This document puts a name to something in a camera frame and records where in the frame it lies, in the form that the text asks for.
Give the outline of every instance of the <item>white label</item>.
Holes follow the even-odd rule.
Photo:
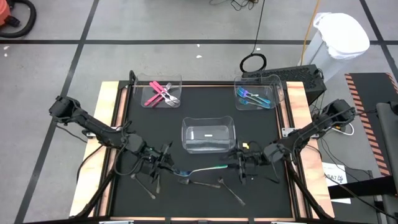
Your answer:
[[[323,171],[325,174],[333,179],[334,181],[338,182],[339,184],[347,184],[347,176],[345,172],[345,167],[343,165],[336,165],[330,164],[327,162],[322,162]],[[326,183],[329,186],[337,185],[333,181],[326,178]],[[351,203],[349,198],[341,198],[341,199],[331,199],[332,202],[339,202],[339,203]]]

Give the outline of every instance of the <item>silver fork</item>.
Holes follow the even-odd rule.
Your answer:
[[[231,194],[233,194],[233,195],[235,196],[236,200],[238,200],[238,202],[239,202],[242,206],[245,206],[245,203],[243,202],[243,200],[242,200],[240,197],[238,197],[238,196],[237,196],[237,195],[224,183],[224,180],[223,180],[222,177],[220,177],[220,178],[218,179],[218,182],[219,182],[220,184],[223,184],[224,187],[227,188],[227,189],[229,190],[229,192],[231,192]]]
[[[154,83],[149,83],[149,85],[157,92],[161,95],[161,97],[163,97],[164,101],[171,107],[174,107],[175,104],[174,102],[169,99],[168,97],[165,96],[164,93],[167,93],[166,91],[164,91],[164,88],[161,86],[161,88],[158,88]]]
[[[169,98],[170,98],[171,101],[173,101],[173,102],[176,103],[176,104],[179,104],[179,103],[180,103],[180,100],[179,100],[177,97],[170,95],[170,93],[168,93],[168,91],[167,91],[165,88],[163,88],[157,81],[153,81],[153,82],[154,82],[154,84],[155,84],[157,87],[159,87],[159,90],[161,90],[162,93],[165,93],[167,96],[169,96]]]
[[[154,194],[152,194],[152,193],[148,190],[148,188],[146,188],[146,187],[144,186],[144,184],[142,184],[141,181],[139,181],[139,179],[137,179],[136,174],[133,174],[133,175],[131,176],[131,178],[132,178],[133,180],[136,180],[136,181],[138,182],[138,184],[149,194],[149,196],[150,196],[152,199],[156,199],[156,196],[155,196]]]
[[[215,185],[215,184],[206,184],[206,183],[201,183],[201,182],[195,182],[195,181],[192,181],[192,180],[190,180],[190,179],[188,179],[188,178],[182,178],[182,179],[179,179],[178,181],[179,181],[181,184],[190,184],[190,183],[193,183],[193,184],[199,184],[199,185],[204,185],[204,186],[214,187],[214,188],[220,188],[220,187],[221,187],[220,185]]]

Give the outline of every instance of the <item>blue fork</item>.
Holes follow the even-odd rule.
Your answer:
[[[243,104],[243,105],[255,105],[255,106],[260,106],[260,107],[265,108],[265,109],[270,109],[270,108],[271,108],[271,107],[269,106],[269,104],[265,104],[265,103],[262,103],[262,104],[251,103],[251,102],[248,102],[247,100],[244,100],[244,99],[242,99],[242,98],[239,98],[239,102],[240,102],[241,104]]]
[[[242,88],[241,86],[239,86],[238,89],[237,89],[236,91],[241,92],[242,95],[244,95],[245,97],[248,97],[249,99],[254,100],[254,101],[256,101],[256,102],[258,102],[258,101],[255,100],[255,99],[253,99],[253,97],[256,97],[257,99],[261,100],[261,101],[264,102],[264,103],[267,103],[267,104],[270,104],[270,103],[271,103],[270,100],[264,99],[264,98],[262,98],[262,97],[260,97],[260,96],[258,96],[258,95],[256,95],[256,94],[252,94],[252,93],[248,92],[247,90],[245,90],[244,88]]]

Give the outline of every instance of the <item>metal bracket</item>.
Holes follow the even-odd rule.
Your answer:
[[[299,128],[282,128],[282,137],[286,138],[292,131],[298,130]],[[311,136],[312,139],[318,139],[319,134]]]

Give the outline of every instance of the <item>white trash bin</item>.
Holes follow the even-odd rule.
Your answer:
[[[313,26],[318,31],[305,50],[302,65],[322,69],[325,83],[370,46],[365,30],[347,14],[318,13]]]

